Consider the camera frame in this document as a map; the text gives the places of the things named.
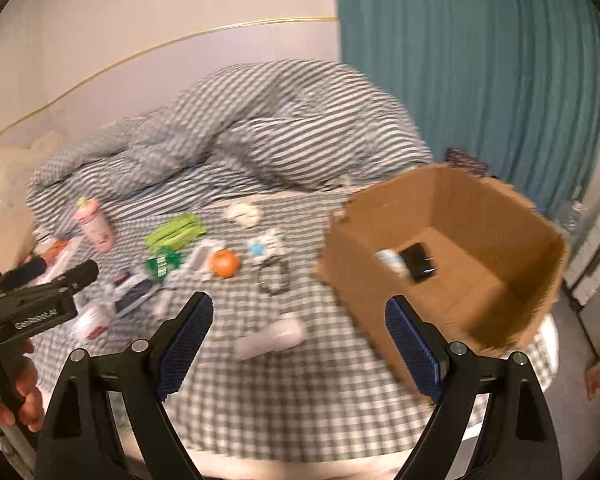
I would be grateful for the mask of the crumpled white tissue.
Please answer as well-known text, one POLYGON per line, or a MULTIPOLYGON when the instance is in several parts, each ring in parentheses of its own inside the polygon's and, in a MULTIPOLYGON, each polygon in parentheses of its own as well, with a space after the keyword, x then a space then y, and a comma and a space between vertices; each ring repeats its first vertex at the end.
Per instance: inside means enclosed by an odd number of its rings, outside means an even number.
POLYGON ((234 203, 224 209, 223 218, 244 229, 251 229, 260 223, 261 211, 250 203, 234 203))

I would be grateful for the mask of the orange fruit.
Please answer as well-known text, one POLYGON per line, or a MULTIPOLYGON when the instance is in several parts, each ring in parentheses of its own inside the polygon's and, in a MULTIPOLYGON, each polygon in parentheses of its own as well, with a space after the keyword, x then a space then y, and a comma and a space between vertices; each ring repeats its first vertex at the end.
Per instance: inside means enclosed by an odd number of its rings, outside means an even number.
POLYGON ((212 255, 210 268, 218 278, 231 278, 240 268, 240 259, 236 252, 230 249, 221 249, 212 255))

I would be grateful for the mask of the red white small pack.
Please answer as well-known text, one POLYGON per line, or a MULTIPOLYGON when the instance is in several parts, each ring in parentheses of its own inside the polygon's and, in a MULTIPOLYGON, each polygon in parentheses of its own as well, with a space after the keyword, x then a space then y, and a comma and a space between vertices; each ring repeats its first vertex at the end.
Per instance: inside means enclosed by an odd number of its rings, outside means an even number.
POLYGON ((69 333, 79 342, 93 340, 108 330, 111 316, 108 309, 97 301, 91 301, 78 310, 70 323, 69 333))

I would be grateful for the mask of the white plastic tray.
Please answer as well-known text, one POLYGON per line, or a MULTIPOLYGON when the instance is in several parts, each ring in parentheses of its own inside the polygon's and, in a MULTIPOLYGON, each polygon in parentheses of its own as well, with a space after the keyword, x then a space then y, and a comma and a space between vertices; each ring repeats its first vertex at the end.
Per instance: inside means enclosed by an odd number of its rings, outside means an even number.
POLYGON ((226 248, 222 240, 208 238, 195 245, 185 262, 178 269, 181 276, 191 276, 194 280, 208 281, 213 276, 211 269, 212 257, 226 248))

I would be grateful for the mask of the white blue plush toy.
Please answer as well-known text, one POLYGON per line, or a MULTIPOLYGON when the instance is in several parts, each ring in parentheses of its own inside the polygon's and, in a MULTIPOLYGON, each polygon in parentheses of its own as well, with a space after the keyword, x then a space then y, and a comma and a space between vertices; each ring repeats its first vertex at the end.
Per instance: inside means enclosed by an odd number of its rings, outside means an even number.
POLYGON ((284 238, 278 229, 268 229, 246 241, 247 260, 253 266, 260 266, 272 258, 286 255, 284 238))

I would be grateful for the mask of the green wet wipes pack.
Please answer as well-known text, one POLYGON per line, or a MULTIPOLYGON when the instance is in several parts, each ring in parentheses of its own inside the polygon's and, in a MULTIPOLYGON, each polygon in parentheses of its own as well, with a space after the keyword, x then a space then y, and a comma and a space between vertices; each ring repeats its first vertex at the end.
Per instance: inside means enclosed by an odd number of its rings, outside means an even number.
POLYGON ((160 249, 178 252, 186 245, 196 242, 207 234, 207 229, 196 214, 186 212, 180 214, 155 228, 144 237, 144 242, 155 254, 160 249))

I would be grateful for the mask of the white cylinder bottle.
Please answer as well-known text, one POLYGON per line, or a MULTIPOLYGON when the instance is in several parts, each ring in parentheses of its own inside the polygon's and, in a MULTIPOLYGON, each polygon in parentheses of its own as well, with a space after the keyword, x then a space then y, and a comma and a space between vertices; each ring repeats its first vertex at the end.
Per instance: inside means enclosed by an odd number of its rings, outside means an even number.
POLYGON ((292 313, 283 314, 257 333, 239 338, 234 344, 237 361, 248 361, 272 352, 282 352, 302 344, 308 338, 304 323, 292 313))

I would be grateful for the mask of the floral dark bag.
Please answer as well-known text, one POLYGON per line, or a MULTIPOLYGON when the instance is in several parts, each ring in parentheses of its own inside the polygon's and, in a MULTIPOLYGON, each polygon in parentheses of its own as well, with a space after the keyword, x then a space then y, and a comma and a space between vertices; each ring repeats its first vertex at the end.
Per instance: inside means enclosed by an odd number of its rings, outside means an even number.
POLYGON ((483 178, 489 172, 489 166, 485 162, 458 148, 448 148, 444 155, 444 161, 449 166, 464 170, 477 178, 483 178))

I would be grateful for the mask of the gingham bed sheet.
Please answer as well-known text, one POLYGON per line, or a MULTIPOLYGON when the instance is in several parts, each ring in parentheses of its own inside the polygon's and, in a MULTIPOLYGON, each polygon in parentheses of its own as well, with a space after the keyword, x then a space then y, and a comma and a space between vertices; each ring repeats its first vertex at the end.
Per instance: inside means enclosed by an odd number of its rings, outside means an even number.
POLYGON ((260 292, 248 270, 234 278, 181 272, 166 289, 114 320, 85 347, 94 356, 124 350, 173 318, 194 292, 213 301, 212 326, 166 411, 192 450, 252 460, 318 463, 412 448, 432 412, 429 400, 398 382, 315 276, 329 216, 342 191, 274 194, 260 201, 263 225, 284 239, 290 287, 260 292), (306 326, 300 346, 239 362, 234 343, 292 313, 306 326))

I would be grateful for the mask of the dark blue white box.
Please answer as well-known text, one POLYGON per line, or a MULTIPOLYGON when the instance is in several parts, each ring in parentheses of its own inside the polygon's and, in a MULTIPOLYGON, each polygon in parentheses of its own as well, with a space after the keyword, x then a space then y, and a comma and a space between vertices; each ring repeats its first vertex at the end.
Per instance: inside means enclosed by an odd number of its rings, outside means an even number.
POLYGON ((105 302, 114 318, 122 318, 155 295, 160 283, 142 270, 125 269, 107 286, 105 302))

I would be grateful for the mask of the cream pillow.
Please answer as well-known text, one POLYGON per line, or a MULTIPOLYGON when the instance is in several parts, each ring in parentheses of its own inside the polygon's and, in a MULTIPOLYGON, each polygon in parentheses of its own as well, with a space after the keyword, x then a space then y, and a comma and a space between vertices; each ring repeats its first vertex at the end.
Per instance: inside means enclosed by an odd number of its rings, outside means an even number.
POLYGON ((0 148, 0 273, 12 270, 34 248, 34 218, 26 204, 33 171, 67 142, 51 131, 30 148, 0 148))

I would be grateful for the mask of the white suitcase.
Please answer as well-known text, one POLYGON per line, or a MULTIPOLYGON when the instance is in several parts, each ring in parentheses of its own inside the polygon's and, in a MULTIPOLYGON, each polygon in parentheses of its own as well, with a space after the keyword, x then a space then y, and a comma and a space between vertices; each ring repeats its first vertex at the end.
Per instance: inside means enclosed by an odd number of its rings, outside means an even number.
POLYGON ((585 307, 600 289, 600 213, 562 280, 577 311, 585 307))

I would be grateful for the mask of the green white small packet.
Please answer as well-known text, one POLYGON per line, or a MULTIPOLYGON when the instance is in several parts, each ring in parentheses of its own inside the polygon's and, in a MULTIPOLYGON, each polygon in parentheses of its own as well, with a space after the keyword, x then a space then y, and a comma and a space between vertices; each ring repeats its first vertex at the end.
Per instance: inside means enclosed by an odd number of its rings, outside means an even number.
POLYGON ((182 257, 170 248, 160 247, 155 255, 145 261, 148 275, 157 283, 163 283, 168 275, 178 270, 182 264, 182 257))

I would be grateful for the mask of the teal curtain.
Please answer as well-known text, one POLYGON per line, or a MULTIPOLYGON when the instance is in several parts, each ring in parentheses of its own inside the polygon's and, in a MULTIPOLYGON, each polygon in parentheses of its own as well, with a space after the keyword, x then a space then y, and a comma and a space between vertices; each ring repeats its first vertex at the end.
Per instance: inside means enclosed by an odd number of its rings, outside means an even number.
POLYGON ((544 214, 580 200, 600 150, 591 0, 337 0, 343 61, 544 214))

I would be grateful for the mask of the brown cardboard box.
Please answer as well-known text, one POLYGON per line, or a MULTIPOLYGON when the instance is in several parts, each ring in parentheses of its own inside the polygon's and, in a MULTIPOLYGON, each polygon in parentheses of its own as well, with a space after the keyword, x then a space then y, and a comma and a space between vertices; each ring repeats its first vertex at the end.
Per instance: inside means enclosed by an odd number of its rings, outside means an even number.
POLYGON ((562 234, 511 185, 428 165, 352 194, 329 219, 317 274, 394 377, 414 391, 385 326, 391 297, 404 296, 447 340, 501 356, 532 343, 568 259, 562 234), (416 243, 426 245, 437 269, 422 283, 376 257, 416 243))

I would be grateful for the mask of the black round container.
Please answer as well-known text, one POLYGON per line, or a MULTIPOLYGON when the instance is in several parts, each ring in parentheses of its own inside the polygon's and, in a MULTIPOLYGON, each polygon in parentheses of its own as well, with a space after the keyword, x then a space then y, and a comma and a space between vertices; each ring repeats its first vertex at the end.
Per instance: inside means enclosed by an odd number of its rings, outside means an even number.
POLYGON ((434 259, 425 244, 416 243, 399 252, 406 270, 415 284, 429 280, 437 273, 434 259))

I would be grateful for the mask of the gingham duvet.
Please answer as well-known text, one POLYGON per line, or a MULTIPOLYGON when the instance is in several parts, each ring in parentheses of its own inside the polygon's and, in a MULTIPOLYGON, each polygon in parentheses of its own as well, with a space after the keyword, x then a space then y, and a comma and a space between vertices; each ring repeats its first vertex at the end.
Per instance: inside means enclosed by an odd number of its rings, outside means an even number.
POLYGON ((433 159, 401 102, 346 64, 238 64, 65 146, 35 170, 27 204, 43 232, 65 235, 81 197, 119 223, 243 195, 366 185, 433 159))

